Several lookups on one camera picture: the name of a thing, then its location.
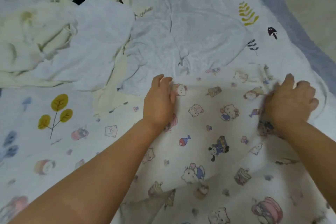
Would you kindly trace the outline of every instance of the yellow tree print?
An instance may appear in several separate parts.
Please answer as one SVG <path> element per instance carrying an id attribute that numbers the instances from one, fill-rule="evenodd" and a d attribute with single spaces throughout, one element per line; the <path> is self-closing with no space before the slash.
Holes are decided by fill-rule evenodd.
<path id="1" fill-rule="evenodd" d="M 51 129 L 51 133 L 50 133 L 50 138 L 49 139 L 51 139 L 51 136 L 53 134 L 53 130 L 57 126 L 58 123 L 60 123 L 60 122 L 65 123 L 68 120 L 70 120 L 71 117 L 72 117 L 72 114 L 73 114 L 72 110 L 71 109 L 65 109 L 64 111 L 61 112 L 61 114 L 59 116 L 59 121 L 55 124 L 57 113 L 67 106 L 68 100 L 69 100 L 69 98 L 68 98 L 67 94 L 61 94 L 61 95 L 58 95 L 51 102 L 50 107 L 52 108 L 53 111 L 56 112 L 55 117 L 54 117 L 54 122 L 52 124 L 52 127 L 49 126 L 50 121 L 51 121 L 51 117 L 49 115 L 44 114 L 44 115 L 41 116 L 41 118 L 39 120 L 39 124 L 37 126 L 39 129 L 45 129 L 45 128 Z"/>
<path id="2" fill-rule="evenodd" d="M 239 15 L 243 17 L 241 20 L 244 26 L 253 25 L 259 19 L 258 15 L 254 16 L 255 12 L 245 2 L 239 3 Z"/>

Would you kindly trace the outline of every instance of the person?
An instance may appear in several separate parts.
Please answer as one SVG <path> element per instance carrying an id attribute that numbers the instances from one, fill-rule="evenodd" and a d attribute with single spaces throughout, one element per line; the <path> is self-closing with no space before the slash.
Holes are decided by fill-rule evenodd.
<path id="1" fill-rule="evenodd" d="M 154 77 L 143 119 L 119 140 L 48 189 L 10 224 L 108 224 L 126 195 L 151 143 L 173 117 L 176 94 L 171 77 Z M 336 209 L 336 143 L 307 123 L 319 102 L 309 82 L 288 74 L 265 99 L 265 113 L 296 151 L 317 187 Z"/>

